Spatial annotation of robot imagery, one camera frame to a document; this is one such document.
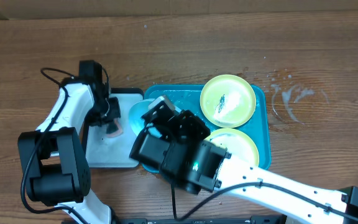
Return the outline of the green and pink sponge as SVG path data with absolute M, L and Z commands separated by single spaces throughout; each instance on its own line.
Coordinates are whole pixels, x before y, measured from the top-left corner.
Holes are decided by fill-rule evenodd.
M 114 118 L 114 120 L 107 124 L 106 136 L 108 138 L 115 138 L 123 134 L 123 128 L 120 124 L 119 118 Z

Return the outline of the light blue plate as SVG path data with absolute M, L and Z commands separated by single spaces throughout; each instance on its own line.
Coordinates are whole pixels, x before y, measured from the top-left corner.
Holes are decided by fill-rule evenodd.
M 129 110 L 129 124 L 136 136 L 145 128 L 145 121 L 142 116 L 148 112 L 149 104 L 153 101 L 153 98 L 144 99 L 134 104 Z

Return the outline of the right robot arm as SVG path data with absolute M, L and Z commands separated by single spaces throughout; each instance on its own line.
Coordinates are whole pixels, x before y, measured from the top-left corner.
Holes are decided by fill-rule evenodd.
M 171 185 L 192 194 L 212 194 L 182 217 L 226 192 L 274 210 L 300 223 L 358 223 L 358 195 L 352 189 L 327 190 L 302 184 L 254 166 L 207 141 L 210 130 L 189 110 L 177 111 L 165 96 L 153 100 L 141 117 L 130 158 L 153 169 Z

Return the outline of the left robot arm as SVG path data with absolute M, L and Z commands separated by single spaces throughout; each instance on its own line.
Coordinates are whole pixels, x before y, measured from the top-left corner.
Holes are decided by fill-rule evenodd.
M 63 210 L 75 223 L 119 223 L 114 210 L 91 190 L 90 167 L 79 134 L 84 124 L 111 124 L 121 131 L 117 98 L 112 98 L 106 69 L 82 60 L 79 73 L 66 74 L 58 100 L 35 131 L 17 140 L 23 176 L 21 200 L 31 213 Z

